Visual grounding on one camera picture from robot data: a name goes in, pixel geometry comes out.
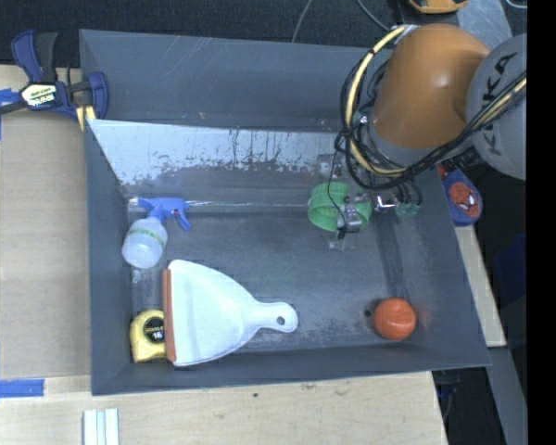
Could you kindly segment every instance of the green cup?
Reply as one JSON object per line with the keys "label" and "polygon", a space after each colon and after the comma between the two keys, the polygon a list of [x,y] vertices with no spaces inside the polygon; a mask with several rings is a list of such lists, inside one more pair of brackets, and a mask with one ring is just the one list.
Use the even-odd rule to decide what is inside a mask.
{"label": "green cup", "polygon": [[[348,196],[348,189],[348,183],[341,182],[322,183],[315,186],[307,203],[309,220],[325,231],[335,232],[337,230],[337,217],[340,214],[335,208],[334,203],[338,207],[344,207],[346,205],[344,200]],[[367,226],[373,212],[371,203],[369,201],[356,203],[356,209],[362,220],[360,229],[363,230]]]}

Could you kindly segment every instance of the green object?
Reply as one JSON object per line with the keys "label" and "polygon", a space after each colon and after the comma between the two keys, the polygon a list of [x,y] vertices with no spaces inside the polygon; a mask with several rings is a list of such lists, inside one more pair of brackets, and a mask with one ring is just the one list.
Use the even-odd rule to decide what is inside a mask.
{"label": "green object", "polygon": [[420,206],[413,204],[413,203],[401,203],[396,206],[396,214],[398,217],[407,216],[409,218],[416,215]]}
{"label": "green object", "polygon": [[[335,204],[338,208],[343,208],[346,205],[345,199],[348,196],[348,189],[348,183],[341,182],[322,183],[315,186],[311,191],[308,202],[310,221],[325,231],[335,232],[337,230],[337,217],[340,216]],[[369,201],[355,203],[355,206],[362,220],[362,226],[360,227],[362,230],[367,226],[373,209]]]}

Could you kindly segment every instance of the tape measure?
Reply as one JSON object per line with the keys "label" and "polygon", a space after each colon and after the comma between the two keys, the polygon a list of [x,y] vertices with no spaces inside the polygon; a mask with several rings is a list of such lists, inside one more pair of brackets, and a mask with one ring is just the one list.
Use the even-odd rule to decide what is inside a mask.
{"label": "tape measure", "polygon": [[165,358],[165,323],[161,310],[145,310],[130,324],[130,345],[134,362]]}

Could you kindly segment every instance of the dustpan handle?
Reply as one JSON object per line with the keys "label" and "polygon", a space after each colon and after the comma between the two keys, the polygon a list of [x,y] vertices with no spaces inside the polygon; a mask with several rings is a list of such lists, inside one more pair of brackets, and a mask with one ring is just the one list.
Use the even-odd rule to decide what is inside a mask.
{"label": "dustpan handle", "polygon": [[244,315],[247,316],[247,324],[255,328],[271,328],[290,333],[298,325],[297,312],[283,301],[254,303],[245,309]]}

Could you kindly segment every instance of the gray bin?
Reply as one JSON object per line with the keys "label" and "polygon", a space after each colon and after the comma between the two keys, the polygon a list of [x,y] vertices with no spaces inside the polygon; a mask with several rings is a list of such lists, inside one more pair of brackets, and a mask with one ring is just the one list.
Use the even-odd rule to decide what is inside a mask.
{"label": "gray bin", "polygon": [[[308,220],[313,161],[333,153],[340,89],[364,52],[81,32],[82,70],[103,71],[111,98],[107,119],[84,135],[95,395],[490,364],[435,170],[416,180],[415,217],[375,213],[343,250],[328,248],[334,234]],[[135,196],[212,203],[187,211],[189,232],[166,221],[163,259],[141,278],[121,256],[130,223],[144,215],[128,210]],[[160,272],[173,259],[227,273],[260,301],[290,303],[297,330],[260,330],[229,356],[188,369],[134,363],[130,322],[160,308]],[[371,327],[376,303],[392,296],[418,314],[400,342]]]}

